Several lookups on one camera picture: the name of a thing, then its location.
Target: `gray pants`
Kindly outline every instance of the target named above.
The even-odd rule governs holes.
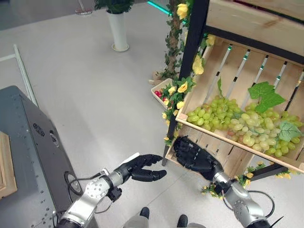
[[[190,223],[188,225],[189,228],[206,228],[203,225],[197,223]],[[144,216],[135,215],[134,217],[130,218],[123,228],[149,228],[149,221]]]

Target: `black metal frame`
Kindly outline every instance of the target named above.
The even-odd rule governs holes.
[[[251,46],[253,48],[257,48],[269,53],[272,53],[277,56],[284,57],[286,59],[292,60],[294,62],[298,62],[303,64],[304,62],[304,57],[297,55],[295,53],[283,50],[278,47],[274,47],[272,45],[262,43],[257,40],[253,40],[250,38],[246,38],[231,32],[223,31],[217,28],[209,27],[206,25],[206,20],[207,20],[207,14],[208,14],[208,8],[209,8],[209,0],[195,0],[193,4],[193,10],[191,13],[191,18],[190,18],[190,27],[187,35],[187,42],[185,46],[185,51],[184,55],[182,58],[182,64],[180,68],[180,75],[179,75],[179,80],[181,80],[183,77],[186,78],[190,75],[191,69],[192,69],[192,64],[194,61],[194,58],[196,56],[197,50],[200,46],[200,43],[203,39],[203,35],[205,32],[212,33],[216,36],[226,38],[229,40],[233,40],[237,43],[241,43],[244,45]],[[169,129],[168,129],[168,134],[167,136],[172,139],[174,130],[176,127],[176,120],[175,116],[172,115],[170,119],[170,124],[169,124]],[[167,152],[168,152],[169,146],[165,146],[164,148],[164,154],[163,154],[163,160],[162,160],[162,165],[165,166],[167,163],[167,159],[165,158]],[[262,169],[259,169],[257,171],[254,171],[253,178],[251,178],[252,181],[256,181],[258,179],[262,179],[265,177],[269,177],[275,174],[278,174],[283,171],[287,171],[288,168],[279,165],[279,164],[273,164],[267,167],[264,167]]]

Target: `gray floor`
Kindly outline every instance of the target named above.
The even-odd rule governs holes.
[[[135,3],[146,0],[135,0]],[[82,0],[94,9],[94,0]],[[77,0],[0,0],[0,30],[75,14]]]
[[[40,108],[55,123],[79,177],[103,167],[112,170],[134,152],[162,155],[167,126],[147,81],[152,71],[163,67],[166,19],[155,8],[136,4],[126,14],[130,49],[125,53],[111,50],[104,10],[90,17],[70,15],[0,31],[0,57],[12,54],[13,44],[19,46]],[[0,88],[23,88],[16,67],[14,59],[0,62]],[[200,194],[207,181],[171,162],[165,169],[168,175],[158,182],[125,183],[121,198],[96,215],[100,228],[121,228],[144,206],[151,210],[151,228],[176,227],[182,213],[207,228],[241,228],[221,200]],[[253,182],[250,189],[274,198],[270,222],[285,216],[276,228],[304,227],[302,176],[270,177]],[[255,199],[266,213],[270,210],[264,197]]]

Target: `black shoe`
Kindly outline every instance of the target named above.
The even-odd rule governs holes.
[[[149,210],[149,208],[144,207],[144,208],[141,210],[141,213],[140,213],[139,215],[140,215],[140,216],[144,216],[144,217],[146,217],[147,219],[149,219],[149,215],[150,215],[150,210]]]
[[[188,217],[187,215],[181,215],[177,223],[178,228],[184,228],[188,226]]]

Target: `robotic arm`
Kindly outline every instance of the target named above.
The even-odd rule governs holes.
[[[64,213],[56,228],[85,228],[103,198],[108,196],[112,201],[116,201],[122,192],[118,186],[130,177],[145,182],[163,178],[167,174],[165,170],[143,169],[144,166],[151,166],[161,159],[161,156],[153,154],[140,155],[130,161],[125,161],[109,175],[94,178],[85,187],[84,194]]]
[[[174,143],[177,161],[187,169],[199,172],[205,179],[216,184],[219,192],[232,206],[237,220],[245,228],[271,228],[261,207],[235,180],[224,173],[221,164],[206,150],[190,141],[186,136],[178,137]]]

